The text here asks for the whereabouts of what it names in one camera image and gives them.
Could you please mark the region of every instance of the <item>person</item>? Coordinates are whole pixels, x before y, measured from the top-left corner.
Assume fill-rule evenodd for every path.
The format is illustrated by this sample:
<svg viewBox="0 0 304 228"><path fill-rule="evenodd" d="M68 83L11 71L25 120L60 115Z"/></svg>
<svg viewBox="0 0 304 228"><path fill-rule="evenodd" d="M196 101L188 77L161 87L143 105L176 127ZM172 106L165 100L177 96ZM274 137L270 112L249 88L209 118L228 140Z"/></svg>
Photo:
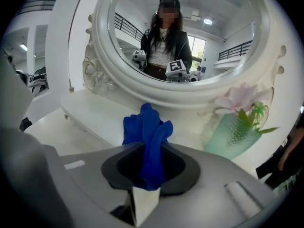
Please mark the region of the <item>person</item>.
<svg viewBox="0 0 304 228"><path fill-rule="evenodd" d="M256 169L258 178L272 173L265 181L272 189L278 187L289 177L298 173L304 162L304 114L299 118L295 126L293 138L288 137L285 148L279 148L274 155Z"/></svg>
<svg viewBox="0 0 304 228"><path fill-rule="evenodd" d="M160 0L153 15L151 27L141 40L141 50L146 53L147 65L143 72L166 80L169 62L182 60L187 73L192 65L192 55L187 33L182 31L181 5L178 0Z"/></svg>

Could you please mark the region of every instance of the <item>pink flower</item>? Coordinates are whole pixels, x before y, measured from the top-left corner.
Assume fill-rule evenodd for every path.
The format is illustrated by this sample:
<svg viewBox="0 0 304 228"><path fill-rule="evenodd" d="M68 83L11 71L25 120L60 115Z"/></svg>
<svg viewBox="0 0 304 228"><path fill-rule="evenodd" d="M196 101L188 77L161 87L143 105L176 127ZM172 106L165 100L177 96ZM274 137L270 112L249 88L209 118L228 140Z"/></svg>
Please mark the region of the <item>pink flower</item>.
<svg viewBox="0 0 304 228"><path fill-rule="evenodd" d="M215 104L221 108L216 110L217 114L238 113L241 109L248 112L253 103L264 99L271 88L265 91L257 92L257 85L250 87L243 83L240 88L232 87L228 96L220 96L216 98Z"/></svg>

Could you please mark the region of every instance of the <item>ceiling light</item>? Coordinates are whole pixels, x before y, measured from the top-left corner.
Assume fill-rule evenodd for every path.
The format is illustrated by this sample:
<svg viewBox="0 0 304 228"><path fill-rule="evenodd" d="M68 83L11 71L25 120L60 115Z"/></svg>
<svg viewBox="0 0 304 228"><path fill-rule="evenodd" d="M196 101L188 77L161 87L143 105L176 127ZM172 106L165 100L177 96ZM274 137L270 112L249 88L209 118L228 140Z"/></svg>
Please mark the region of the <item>ceiling light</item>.
<svg viewBox="0 0 304 228"><path fill-rule="evenodd" d="M212 21L210 19L204 19L204 23L207 25L212 25Z"/></svg>
<svg viewBox="0 0 304 228"><path fill-rule="evenodd" d="M21 45L19 45L23 50L25 50L25 51L28 51L28 48L27 48L27 46L26 45L24 45L24 44L21 44Z"/></svg>

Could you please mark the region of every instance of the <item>railing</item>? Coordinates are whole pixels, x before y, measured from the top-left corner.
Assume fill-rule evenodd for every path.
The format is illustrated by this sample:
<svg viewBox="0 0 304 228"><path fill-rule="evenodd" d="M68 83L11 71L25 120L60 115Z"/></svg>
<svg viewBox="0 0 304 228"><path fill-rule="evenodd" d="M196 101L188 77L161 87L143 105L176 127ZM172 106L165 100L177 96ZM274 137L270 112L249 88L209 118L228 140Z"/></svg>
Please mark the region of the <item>railing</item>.
<svg viewBox="0 0 304 228"><path fill-rule="evenodd" d="M143 33L139 31L132 23L127 21L124 17L120 16L118 13L115 13L114 27L138 41L142 40Z"/></svg>
<svg viewBox="0 0 304 228"><path fill-rule="evenodd" d="M16 16L33 11L53 10L55 2L56 0L26 0L18 9Z"/></svg>
<svg viewBox="0 0 304 228"><path fill-rule="evenodd" d="M251 43L252 43L252 40L245 42L243 44L240 44L236 47L232 47L226 51L220 52L218 60L220 61L220 60L227 59L230 57L241 56L241 55L246 54L251 46Z"/></svg>

